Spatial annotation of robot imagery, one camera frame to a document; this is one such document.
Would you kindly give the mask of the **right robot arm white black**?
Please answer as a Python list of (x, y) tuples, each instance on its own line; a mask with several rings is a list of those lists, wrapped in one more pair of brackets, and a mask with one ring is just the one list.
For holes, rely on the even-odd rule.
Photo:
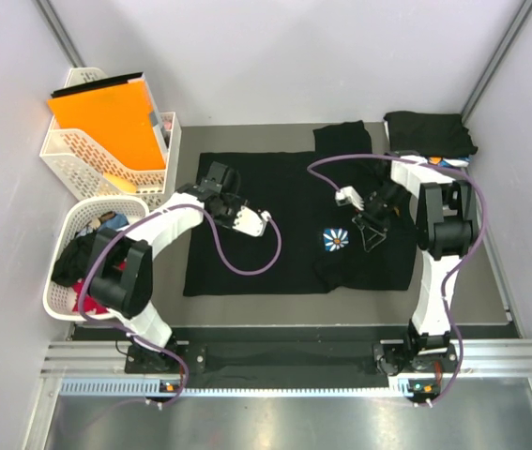
[(382, 186), (357, 204), (353, 222), (370, 252), (388, 237), (390, 217), (400, 202), (417, 200), (414, 219), (422, 256), (418, 303), (403, 343), (374, 347), (376, 363), (391, 376), (406, 368), (427, 369), (455, 356), (450, 344), (450, 308), (459, 265), (479, 237), (477, 198), (470, 182), (427, 166), (413, 156), (381, 156)]

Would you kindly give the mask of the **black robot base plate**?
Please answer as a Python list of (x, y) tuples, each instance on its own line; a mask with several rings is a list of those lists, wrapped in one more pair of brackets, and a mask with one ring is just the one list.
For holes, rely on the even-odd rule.
[[(374, 347), (402, 344), (403, 326), (257, 326), (178, 327), (174, 331), (175, 364), (164, 373), (185, 369), (188, 386), (197, 389), (266, 389), (383, 387), (388, 371), (376, 363)], [(449, 375), (458, 356), (432, 362), (421, 372), (426, 377)]]

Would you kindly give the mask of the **black t shirt flower print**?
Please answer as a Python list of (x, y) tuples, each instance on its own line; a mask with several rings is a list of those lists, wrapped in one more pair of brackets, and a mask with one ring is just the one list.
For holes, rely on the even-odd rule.
[(189, 127), (182, 151), (198, 158), (204, 176), (213, 162), (237, 170), (240, 196), (267, 210), (279, 226), (252, 238), (220, 230), (229, 262), (241, 270), (273, 267), (242, 277), (220, 260), (208, 225), (191, 233), (184, 295), (315, 294), (344, 287), (364, 291), (408, 289), (417, 253), (408, 202), (390, 218), (384, 243), (363, 250), (354, 211), (334, 202), (334, 190), (307, 171), (319, 159), (370, 153), (372, 138), (361, 121), (315, 129), (305, 126)]

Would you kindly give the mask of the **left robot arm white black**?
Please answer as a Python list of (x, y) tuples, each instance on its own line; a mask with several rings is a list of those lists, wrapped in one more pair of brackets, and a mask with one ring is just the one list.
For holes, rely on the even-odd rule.
[(174, 332), (152, 302), (153, 262), (185, 232), (207, 222), (259, 237), (264, 218), (239, 196), (237, 170), (213, 162), (197, 183), (179, 188), (149, 216), (122, 231), (97, 233), (83, 285), (123, 328), (130, 373), (164, 373), (177, 363)]

